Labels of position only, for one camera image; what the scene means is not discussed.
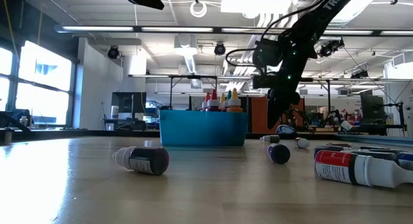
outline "window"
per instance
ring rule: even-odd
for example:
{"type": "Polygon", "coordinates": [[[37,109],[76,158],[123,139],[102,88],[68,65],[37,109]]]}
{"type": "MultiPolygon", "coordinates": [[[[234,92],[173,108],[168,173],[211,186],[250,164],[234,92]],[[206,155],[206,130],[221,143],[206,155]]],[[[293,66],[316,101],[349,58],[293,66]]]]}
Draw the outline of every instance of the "window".
{"type": "Polygon", "coordinates": [[[28,109],[35,124],[66,124],[69,95],[66,92],[19,83],[16,108],[28,109]]]}
{"type": "Polygon", "coordinates": [[[9,84],[8,79],[0,77],[0,111],[6,110],[9,84]]]}
{"type": "Polygon", "coordinates": [[[70,89],[72,62],[34,43],[21,49],[19,77],[64,91],[70,89]]]}
{"type": "Polygon", "coordinates": [[[0,48],[0,73],[10,75],[12,71],[13,53],[11,51],[0,48]]]}

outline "computer monitor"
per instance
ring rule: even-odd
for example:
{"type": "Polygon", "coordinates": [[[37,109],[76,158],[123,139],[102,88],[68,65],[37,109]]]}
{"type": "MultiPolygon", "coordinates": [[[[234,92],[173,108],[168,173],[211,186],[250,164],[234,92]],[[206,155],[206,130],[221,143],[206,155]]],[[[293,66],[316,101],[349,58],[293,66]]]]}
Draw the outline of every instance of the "computer monitor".
{"type": "Polygon", "coordinates": [[[146,92],[113,92],[112,105],[119,107],[119,113],[145,113],[146,92]]]}
{"type": "Polygon", "coordinates": [[[361,111],[364,123],[385,124],[386,113],[382,97],[362,95],[361,111]]]}

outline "blue plastic container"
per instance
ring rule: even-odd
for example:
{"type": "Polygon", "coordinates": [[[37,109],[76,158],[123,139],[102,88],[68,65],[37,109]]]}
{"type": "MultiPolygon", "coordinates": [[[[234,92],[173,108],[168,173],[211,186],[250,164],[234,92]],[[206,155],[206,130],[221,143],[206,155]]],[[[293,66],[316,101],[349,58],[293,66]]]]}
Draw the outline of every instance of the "blue plastic container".
{"type": "Polygon", "coordinates": [[[161,143],[164,146],[242,146],[248,130],[248,114],[160,110],[161,143]]]}

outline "red bottle cap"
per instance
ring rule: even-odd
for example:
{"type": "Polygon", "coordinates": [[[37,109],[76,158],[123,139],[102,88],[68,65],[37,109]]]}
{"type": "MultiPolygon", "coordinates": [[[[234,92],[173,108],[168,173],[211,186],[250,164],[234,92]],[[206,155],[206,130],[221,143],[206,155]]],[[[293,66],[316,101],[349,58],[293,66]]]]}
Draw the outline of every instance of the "red bottle cap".
{"type": "Polygon", "coordinates": [[[212,91],[212,98],[211,99],[215,99],[215,100],[218,100],[218,98],[217,98],[217,90],[213,90],[212,91]]]}
{"type": "Polygon", "coordinates": [[[205,96],[205,101],[209,101],[210,99],[211,99],[211,97],[209,96],[209,92],[207,92],[206,96],[205,96]]]}

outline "bottle label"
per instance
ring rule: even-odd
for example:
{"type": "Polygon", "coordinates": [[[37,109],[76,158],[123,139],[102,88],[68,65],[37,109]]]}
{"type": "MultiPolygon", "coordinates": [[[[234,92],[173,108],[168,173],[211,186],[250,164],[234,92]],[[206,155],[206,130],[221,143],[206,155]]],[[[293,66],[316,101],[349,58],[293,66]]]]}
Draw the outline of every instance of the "bottle label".
{"type": "Polygon", "coordinates": [[[413,170],[413,161],[399,159],[399,164],[401,168],[413,170]]]}
{"type": "Polygon", "coordinates": [[[153,174],[150,169],[150,161],[145,159],[129,159],[130,167],[136,172],[153,174]]]}
{"type": "Polygon", "coordinates": [[[316,174],[323,179],[357,185],[354,174],[356,157],[346,152],[321,150],[316,155],[316,174]]]}

